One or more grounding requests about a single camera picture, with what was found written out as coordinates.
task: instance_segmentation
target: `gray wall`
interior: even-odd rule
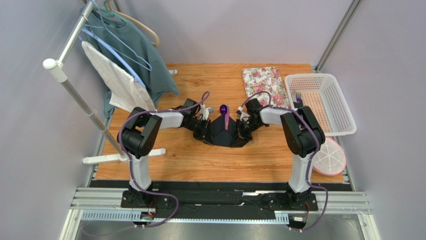
[[[167,63],[315,65],[351,0],[120,0]]]
[[[425,239],[426,2],[363,1],[325,66],[357,125],[343,137],[382,239]]]
[[[79,16],[77,0],[2,1],[0,9],[0,239],[58,239],[99,132],[43,69]],[[76,44],[65,73],[103,117],[105,87]]]

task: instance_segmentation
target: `wooden table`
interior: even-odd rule
[[[311,73],[309,64],[168,64],[169,69],[177,69],[174,76],[179,96],[164,95],[158,109],[168,109],[182,105],[187,98],[199,101],[205,91],[210,97],[205,101],[217,118],[219,107],[227,104],[231,117],[236,119],[236,111],[247,98],[243,85],[242,70],[245,68],[270,67],[279,69],[284,81],[286,75]],[[116,109],[112,117],[110,131],[118,134],[120,126],[129,113]],[[211,146],[193,139],[188,129],[163,129],[158,133],[154,149],[166,148],[166,155],[151,157],[149,171],[153,180],[167,181],[243,181],[243,182],[288,182],[292,172],[293,154],[287,147],[281,126],[271,125],[255,131],[253,141],[242,148]],[[109,142],[105,144],[103,155],[116,154]],[[127,164],[120,162],[99,165],[96,179],[130,179]],[[343,182],[341,174],[325,176],[315,171],[313,182]]]

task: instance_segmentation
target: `laundry basket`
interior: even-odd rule
[[[287,75],[284,79],[291,108],[295,108],[292,91],[300,92],[304,106],[309,106],[325,136],[344,136],[357,131],[335,76],[325,73]]]

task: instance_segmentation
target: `t-shirt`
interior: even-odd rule
[[[117,38],[115,38],[111,33],[109,33],[102,24],[99,13],[92,11],[87,18],[92,25],[93,33],[106,42],[111,47],[115,48],[119,52],[127,55],[138,63],[149,68],[149,66],[140,58],[136,57],[135,54],[122,44]],[[105,26],[122,42],[129,46],[138,56],[142,57],[147,61],[152,70],[149,71],[144,67],[138,65],[137,63],[131,61],[130,59],[123,57],[126,63],[139,75],[143,83],[146,85],[146,89],[154,102],[155,106],[160,100],[160,97],[163,94],[173,93],[179,95],[178,87],[176,86],[175,81],[173,80],[172,75],[169,73],[169,70],[166,67],[163,59],[160,54],[151,43],[151,40],[139,30],[132,22],[123,22],[123,21],[114,21],[103,17],[103,22]],[[90,30],[88,26],[89,23],[86,23],[85,28]],[[115,64],[125,69],[123,64],[105,47],[100,45],[98,41],[94,38],[87,36],[87,41],[91,43],[99,52],[105,55],[108,59],[113,61]]]

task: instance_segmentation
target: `white towel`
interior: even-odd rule
[[[111,90],[109,103],[118,108],[131,112],[135,107],[145,110],[155,110],[153,100],[147,90],[117,64],[109,60],[87,41],[82,47],[91,64]]]

